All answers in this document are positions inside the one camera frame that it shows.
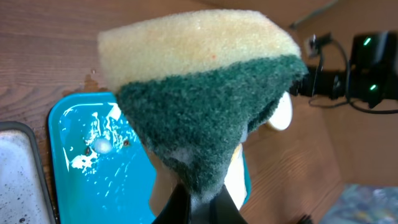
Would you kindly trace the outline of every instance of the yellow foam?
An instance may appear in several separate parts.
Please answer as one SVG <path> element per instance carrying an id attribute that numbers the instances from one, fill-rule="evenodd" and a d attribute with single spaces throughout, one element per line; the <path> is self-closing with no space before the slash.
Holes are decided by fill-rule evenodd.
<path id="1" fill-rule="evenodd" d="M 98 51 L 108 87 L 204 72 L 254 58 L 300 56 L 290 35 L 260 12 L 175 14 L 102 32 Z"/>

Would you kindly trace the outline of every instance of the wet surface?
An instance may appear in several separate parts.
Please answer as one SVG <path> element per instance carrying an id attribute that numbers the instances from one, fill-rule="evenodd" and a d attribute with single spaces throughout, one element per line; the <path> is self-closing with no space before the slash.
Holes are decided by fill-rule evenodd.
<path id="1" fill-rule="evenodd" d="M 63 96 L 68 96 L 74 93 L 89 93 L 89 92 L 105 92 L 109 91 L 107 88 L 100 87 L 98 82 L 93 78 L 96 74 L 96 70 L 91 69 L 91 73 L 85 75 L 84 82 L 80 83 L 80 87 L 74 90 L 65 90 L 62 92 Z"/>
<path id="2" fill-rule="evenodd" d="M 50 120 L 61 222 L 151 223 L 155 170 L 114 98 L 70 97 Z M 98 152 L 98 141 L 111 150 Z"/>

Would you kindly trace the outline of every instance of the gray tray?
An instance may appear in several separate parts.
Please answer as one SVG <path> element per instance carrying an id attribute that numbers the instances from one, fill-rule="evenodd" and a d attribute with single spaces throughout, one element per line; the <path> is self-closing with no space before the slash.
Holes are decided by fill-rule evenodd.
<path id="1" fill-rule="evenodd" d="M 0 123 L 0 223 L 55 224 L 33 131 Z"/>

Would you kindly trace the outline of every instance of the green scouring pad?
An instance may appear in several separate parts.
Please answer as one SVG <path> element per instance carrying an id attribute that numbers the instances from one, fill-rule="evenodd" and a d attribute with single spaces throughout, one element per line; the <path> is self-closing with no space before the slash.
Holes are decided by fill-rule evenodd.
<path id="1" fill-rule="evenodd" d="M 199 202 L 220 191 L 243 136 L 307 72 L 288 33 L 254 11 L 176 14 L 98 40 L 120 109 Z"/>

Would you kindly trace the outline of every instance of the blue container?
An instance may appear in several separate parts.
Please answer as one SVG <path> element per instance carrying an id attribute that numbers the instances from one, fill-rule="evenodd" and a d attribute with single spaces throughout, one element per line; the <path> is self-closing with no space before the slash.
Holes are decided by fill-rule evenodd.
<path id="1" fill-rule="evenodd" d="M 154 221 L 148 201 L 156 172 L 112 93 L 60 100 L 50 112 L 49 132 L 62 224 Z M 97 154 L 98 139 L 107 139 L 112 151 Z"/>

